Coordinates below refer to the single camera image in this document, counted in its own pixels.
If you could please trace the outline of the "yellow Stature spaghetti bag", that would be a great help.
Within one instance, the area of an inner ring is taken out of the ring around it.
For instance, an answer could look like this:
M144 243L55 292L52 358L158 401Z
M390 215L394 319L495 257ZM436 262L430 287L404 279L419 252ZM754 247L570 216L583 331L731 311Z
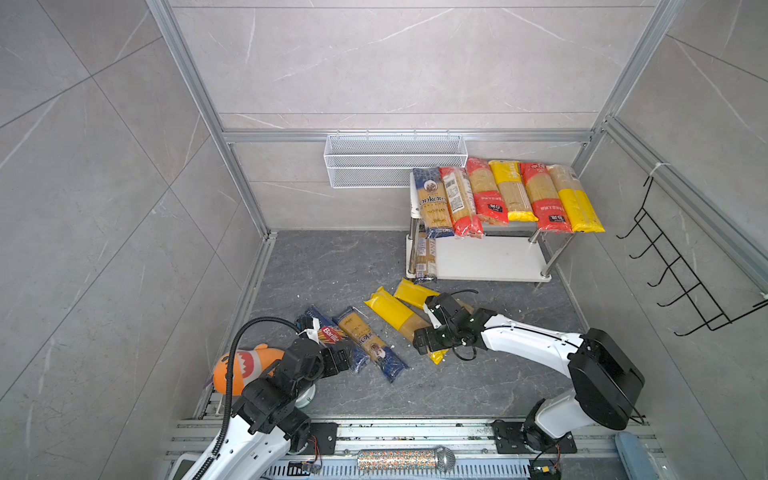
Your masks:
M520 173L520 163L491 160L489 166L505 202L509 222L537 222Z

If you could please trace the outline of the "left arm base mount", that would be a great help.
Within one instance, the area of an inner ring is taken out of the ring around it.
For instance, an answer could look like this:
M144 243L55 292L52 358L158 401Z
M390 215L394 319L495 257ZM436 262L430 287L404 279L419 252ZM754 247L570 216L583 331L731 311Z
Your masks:
M299 428L291 440L291 454L333 455L335 453L339 424L334 422L309 423Z

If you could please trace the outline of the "red white label spaghetti bag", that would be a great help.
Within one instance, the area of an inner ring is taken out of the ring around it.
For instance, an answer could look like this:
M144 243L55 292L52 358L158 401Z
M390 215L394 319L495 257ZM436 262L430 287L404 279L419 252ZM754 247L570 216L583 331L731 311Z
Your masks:
M468 175L461 167L441 167L454 234L482 238L483 227L477 214Z

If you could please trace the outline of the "yellow end spaghetti bag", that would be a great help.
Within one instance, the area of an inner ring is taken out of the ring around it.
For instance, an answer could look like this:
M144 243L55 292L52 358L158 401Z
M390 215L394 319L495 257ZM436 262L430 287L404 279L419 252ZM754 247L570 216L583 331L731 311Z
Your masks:
M394 297L394 312L396 316L408 318L411 315L409 306L419 311L427 312L426 303L429 297L437 297L438 292L403 279L396 288Z
M370 299L365 301L365 304L410 343L413 343L417 330L431 327L427 320L419 316L383 287L374 292Z

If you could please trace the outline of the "yellow clear spaghetti bag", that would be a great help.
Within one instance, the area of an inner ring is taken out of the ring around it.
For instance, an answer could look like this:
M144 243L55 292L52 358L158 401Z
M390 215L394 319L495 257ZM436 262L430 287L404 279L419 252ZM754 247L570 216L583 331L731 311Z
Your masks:
M547 170L563 203L572 230L580 233L603 233L605 228L575 171L569 166L557 164L549 165Z

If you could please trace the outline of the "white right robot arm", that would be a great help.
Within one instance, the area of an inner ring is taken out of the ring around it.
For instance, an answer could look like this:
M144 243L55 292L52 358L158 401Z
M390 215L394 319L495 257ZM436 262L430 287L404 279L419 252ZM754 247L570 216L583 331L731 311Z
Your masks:
M486 308L470 311L450 293L429 296L423 310L432 325L414 332L412 344L421 355L458 347L473 355L479 349L509 353L571 381L569 390L540 400L528 413L520 439L532 451L543 452L591 424L622 431L641 417L636 403L644 376L603 330L558 332Z

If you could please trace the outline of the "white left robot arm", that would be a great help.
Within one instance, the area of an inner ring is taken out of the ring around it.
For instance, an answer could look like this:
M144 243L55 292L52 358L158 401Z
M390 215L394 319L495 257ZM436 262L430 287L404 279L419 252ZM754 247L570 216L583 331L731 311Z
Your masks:
M264 367L234 398L238 346L246 331L259 323L285 325L297 338L283 357ZM234 334L227 355L224 410L220 431L185 473L186 479L260 479L287 454L308 452L302 471L312 474L327 453L311 432L301 404L314 396L315 384L349 368L348 355L322 344L321 322L307 315L295 322L272 316L247 321Z

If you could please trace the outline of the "blue Barilla spaghetti box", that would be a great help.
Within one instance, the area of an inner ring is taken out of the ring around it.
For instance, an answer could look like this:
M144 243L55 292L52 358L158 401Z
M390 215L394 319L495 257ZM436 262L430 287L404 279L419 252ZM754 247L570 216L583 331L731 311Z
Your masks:
M319 339L321 344L333 351L338 371L346 369L359 373L368 363L369 357L364 350L316 306L308 307L298 319L302 316L310 316L319 320L321 325Z

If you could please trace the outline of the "red end long spaghetti bag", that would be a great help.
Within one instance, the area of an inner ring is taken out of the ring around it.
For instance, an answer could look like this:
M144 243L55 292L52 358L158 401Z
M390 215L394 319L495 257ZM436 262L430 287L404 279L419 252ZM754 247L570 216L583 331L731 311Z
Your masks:
M508 210L487 161L469 158L465 165L478 216L492 225L508 223Z

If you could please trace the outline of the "blue yellow Ankara spaghetti bag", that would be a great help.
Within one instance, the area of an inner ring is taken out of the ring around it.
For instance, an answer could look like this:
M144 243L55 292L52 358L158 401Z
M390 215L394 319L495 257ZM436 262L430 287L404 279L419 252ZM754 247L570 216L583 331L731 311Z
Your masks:
M412 173L419 213L427 237L436 239L453 236L454 230L440 170L437 167L414 168Z

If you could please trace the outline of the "red horizontal spaghetti bag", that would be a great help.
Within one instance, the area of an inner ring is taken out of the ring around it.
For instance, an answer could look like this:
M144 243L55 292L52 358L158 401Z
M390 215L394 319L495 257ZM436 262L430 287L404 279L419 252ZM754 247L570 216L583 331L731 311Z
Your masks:
M537 227L542 231L572 233L564 205L545 165L521 163L523 184L537 217Z

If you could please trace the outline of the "blue clear spaghetti bag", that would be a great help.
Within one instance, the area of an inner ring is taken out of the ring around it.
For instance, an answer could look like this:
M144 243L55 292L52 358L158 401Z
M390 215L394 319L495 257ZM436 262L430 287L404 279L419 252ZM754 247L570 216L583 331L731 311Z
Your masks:
M390 383L393 383L409 366L363 320L354 307L348 307L333 321L360 346L378 366Z

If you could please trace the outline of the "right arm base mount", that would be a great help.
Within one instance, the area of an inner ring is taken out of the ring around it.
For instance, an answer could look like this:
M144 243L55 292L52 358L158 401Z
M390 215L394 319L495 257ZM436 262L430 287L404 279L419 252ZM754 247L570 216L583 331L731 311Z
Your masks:
M563 453L575 454L577 447L571 433L562 438L549 437L534 424L497 419L490 423L492 439L499 454Z

